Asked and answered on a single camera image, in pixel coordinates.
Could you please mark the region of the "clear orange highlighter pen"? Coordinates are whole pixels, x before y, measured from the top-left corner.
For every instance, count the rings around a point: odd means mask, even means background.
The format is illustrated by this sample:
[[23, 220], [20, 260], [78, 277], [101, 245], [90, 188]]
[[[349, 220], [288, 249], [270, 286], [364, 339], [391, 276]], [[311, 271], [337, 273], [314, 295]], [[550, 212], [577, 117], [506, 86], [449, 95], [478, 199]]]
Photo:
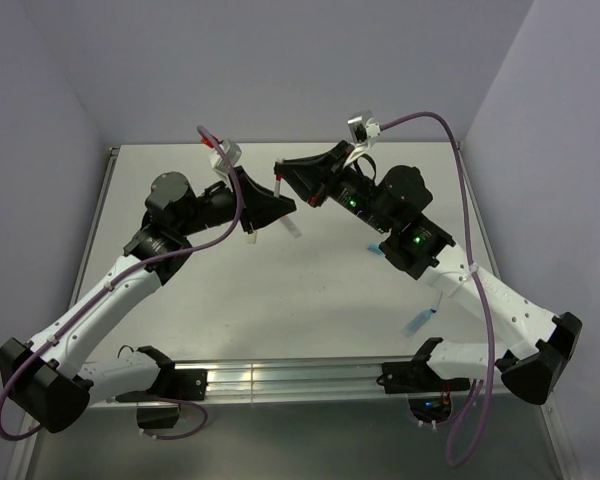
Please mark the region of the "clear orange highlighter pen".
[[289, 216], [283, 216], [280, 219], [280, 223], [293, 238], [300, 238], [302, 236], [301, 230]]

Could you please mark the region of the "light blue pen cap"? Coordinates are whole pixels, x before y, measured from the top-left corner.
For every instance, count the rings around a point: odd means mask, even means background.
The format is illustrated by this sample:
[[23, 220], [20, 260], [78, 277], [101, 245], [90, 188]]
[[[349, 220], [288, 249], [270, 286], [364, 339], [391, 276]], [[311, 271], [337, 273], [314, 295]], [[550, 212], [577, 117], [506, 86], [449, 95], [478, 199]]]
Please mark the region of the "light blue pen cap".
[[380, 247], [379, 247], [379, 245], [378, 245], [378, 244], [375, 244], [375, 243], [370, 243], [370, 244], [367, 246], [367, 249], [368, 249], [370, 252], [372, 252], [372, 253], [374, 253], [374, 254], [376, 254], [376, 255], [380, 255], [380, 256], [382, 256], [382, 255], [383, 255], [383, 252], [382, 252], [382, 250], [380, 249]]

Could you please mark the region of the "clear blue highlighter pen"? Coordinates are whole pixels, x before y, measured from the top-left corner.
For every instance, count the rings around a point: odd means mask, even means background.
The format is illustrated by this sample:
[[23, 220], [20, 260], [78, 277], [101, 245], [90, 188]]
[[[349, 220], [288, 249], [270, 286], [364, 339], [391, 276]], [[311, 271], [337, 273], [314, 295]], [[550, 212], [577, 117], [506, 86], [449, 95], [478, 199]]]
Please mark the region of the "clear blue highlighter pen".
[[436, 309], [421, 311], [401, 329], [402, 334], [407, 338], [414, 336], [436, 313]]

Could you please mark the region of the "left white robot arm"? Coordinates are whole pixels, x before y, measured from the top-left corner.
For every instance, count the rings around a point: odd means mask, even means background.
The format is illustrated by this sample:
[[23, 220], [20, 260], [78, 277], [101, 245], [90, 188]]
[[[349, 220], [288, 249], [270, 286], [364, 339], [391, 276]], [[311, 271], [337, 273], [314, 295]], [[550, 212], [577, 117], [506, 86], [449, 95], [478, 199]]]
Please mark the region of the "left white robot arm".
[[295, 211], [293, 199], [257, 184], [243, 168], [195, 195], [179, 172], [158, 176], [145, 200], [141, 228], [106, 275], [61, 318], [21, 342], [0, 348], [2, 407], [12, 400], [40, 428], [60, 432], [91, 405], [137, 392], [163, 399], [175, 386], [175, 363], [151, 346], [112, 362], [89, 363], [100, 342], [140, 302], [165, 286], [196, 252], [188, 238], [208, 228], [253, 233]]

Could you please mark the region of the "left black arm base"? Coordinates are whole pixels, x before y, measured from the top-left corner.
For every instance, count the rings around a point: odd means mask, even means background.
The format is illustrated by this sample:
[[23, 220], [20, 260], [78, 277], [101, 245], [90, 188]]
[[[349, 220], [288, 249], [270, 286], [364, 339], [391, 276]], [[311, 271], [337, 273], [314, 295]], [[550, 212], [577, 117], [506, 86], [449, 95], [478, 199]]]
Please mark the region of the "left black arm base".
[[208, 371], [201, 368], [162, 370], [146, 393], [160, 398], [202, 401], [206, 395]]

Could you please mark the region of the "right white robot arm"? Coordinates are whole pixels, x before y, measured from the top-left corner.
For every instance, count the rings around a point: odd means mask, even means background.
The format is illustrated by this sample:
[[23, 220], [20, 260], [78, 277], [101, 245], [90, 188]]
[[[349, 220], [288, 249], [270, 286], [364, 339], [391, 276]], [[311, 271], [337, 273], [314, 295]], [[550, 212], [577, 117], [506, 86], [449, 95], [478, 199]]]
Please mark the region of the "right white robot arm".
[[574, 354], [581, 320], [524, 298], [428, 219], [423, 211], [433, 196], [418, 168], [394, 166], [375, 180], [358, 157], [341, 141], [324, 154], [278, 161], [274, 173], [310, 207], [331, 199], [386, 234], [379, 249], [394, 268], [484, 321], [484, 343], [427, 340], [411, 361], [415, 383], [432, 390], [445, 381], [500, 379], [519, 399], [545, 404]]

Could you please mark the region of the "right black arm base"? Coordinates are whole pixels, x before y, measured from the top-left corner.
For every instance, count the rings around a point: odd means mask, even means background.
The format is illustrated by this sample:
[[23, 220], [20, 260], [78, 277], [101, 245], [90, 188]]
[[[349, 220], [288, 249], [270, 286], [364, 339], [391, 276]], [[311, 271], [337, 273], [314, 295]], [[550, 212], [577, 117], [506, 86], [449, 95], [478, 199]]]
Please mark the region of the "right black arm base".
[[423, 362], [385, 362], [381, 370], [376, 384], [386, 394], [465, 392], [471, 387], [466, 378], [442, 379]]

